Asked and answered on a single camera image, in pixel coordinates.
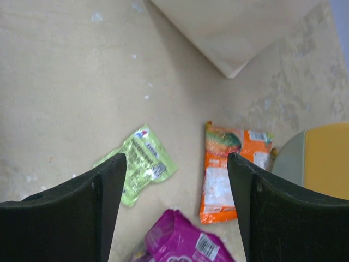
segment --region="crinkled plastic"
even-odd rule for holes
[[[234,262],[222,241],[166,210],[127,262]]]
[[[94,167],[116,153],[124,153],[127,159],[126,179],[121,197],[121,202],[127,206],[136,203],[146,185],[165,181],[177,170],[176,164],[147,125],[129,136],[122,147],[111,151],[95,163]]]
[[[266,169],[272,149],[272,137],[267,133],[217,127],[208,122],[205,149],[200,221],[209,224],[236,219],[227,170],[228,154],[239,153]]]

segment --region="orange snack bag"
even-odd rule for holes
[[[266,168],[272,137],[266,133],[206,124],[205,169],[200,221],[203,224],[237,218],[228,176],[228,154],[237,152],[261,168]]]

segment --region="light green snack bag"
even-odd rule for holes
[[[121,202],[133,206],[142,189],[151,182],[160,183],[177,170],[163,145],[151,129],[144,125],[129,136],[121,148],[114,149],[93,167],[108,160],[116,153],[127,159],[126,179]]]

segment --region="table surface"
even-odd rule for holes
[[[81,174],[147,123],[179,166],[121,206],[110,261],[167,208],[199,225],[204,123],[268,131],[349,119],[349,84],[329,2],[224,78],[148,1],[0,4],[0,201]],[[237,221],[200,226],[245,261]]]

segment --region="purple plastic packaging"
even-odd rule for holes
[[[216,235],[201,231],[180,211],[166,210],[129,261],[234,262],[234,259]]]

